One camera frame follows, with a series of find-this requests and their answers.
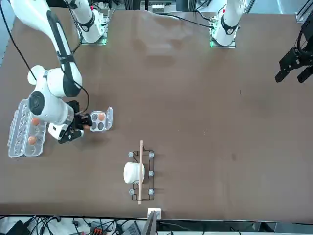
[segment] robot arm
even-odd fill
[[[91,10],[87,0],[63,0],[73,12],[82,36],[88,43],[95,43],[104,35],[106,21],[103,14]]]
[[[301,38],[304,35],[307,45],[301,48]],[[313,74],[313,12],[301,26],[296,47],[292,47],[279,61],[280,71],[275,76],[276,82],[282,82],[291,70],[306,67],[299,75],[298,82],[303,83]]]
[[[227,0],[225,13],[220,13],[213,38],[221,46],[230,45],[236,37],[239,20],[244,13],[243,0]]]
[[[74,132],[77,127],[75,125],[77,104],[71,106],[61,98],[75,97],[79,94],[82,86],[81,74],[71,54],[61,23],[45,0],[11,0],[11,5],[16,16],[24,24],[43,32],[51,39],[60,61],[61,68],[51,70],[34,66],[31,70],[35,78],[28,73],[28,81],[36,85],[29,96],[28,107],[39,119],[50,122],[49,133],[60,141],[68,128],[71,127]],[[83,132],[80,132],[76,136],[80,137],[82,134]]]

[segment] metal rack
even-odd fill
[[[129,157],[133,158],[133,163],[139,163],[137,157],[139,157],[140,151],[130,152]],[[155,152],[153,150],[146,150],[143,146],[143,157],[148,157],[149,159],[149,172],[148,172],[148,190],[146,190],[146,198],[143,198],[142,201],[151,201],[155,198],[155,189],[154,189],[154,178],[155,178]],[[138,201],[138,184],[132,184],[132,188],[129,190],[130,195],[132,196],[133,201]]]

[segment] egg carton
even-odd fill
[[[112,107],[107,109],[107,113],[104,111],[93,111],[91,113],[92,126],[90,130],[93,132],[105,132],[113,126],[114,111]]]
[[[37,157],[43,152],[47,122],[39,120],[34,125],[34,117],[28,107],[28,99],[23,99],[10,126],[9,157]],[[28,141],[30,137],[33,141],[31,144]]]

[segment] white bracket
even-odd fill
[[[148,208],[147,218],[152,212],[156,212],[157,214],[156,219],[161,219],[161,208]]]

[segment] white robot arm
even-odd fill
[[[233,42],[243,13],[243,0],[227,0],[225,13],[219,14],[219,22],[213,35],[218,44],[228,46]]]
[[[87,0],[63,0],[74,13],[83,38],[94,43],[104,34],[105,21],[103,14],[96,9],[91,10]]]
[[[30,111],[39,119],[50,122],[48,131],[60,143],[82,136],[82,124],[91,125],[91,120],[88,118],[79,122],[78,119],[81,119],[75,115],[79,111],[78,103],[65,103],[61,100],[64,96],[75,97],[79,94],[82,77],[59,19],[45,0],[11,0],[11,5],[24,24],[43,32],[51,39],[61,64],[61,68],[51,70],[34,66],[31,70],[35,78],[28,73],[29,83],[36,85],[28,99]],[[75,132],[75,135],[70,134],[68,138],[68,131]]]

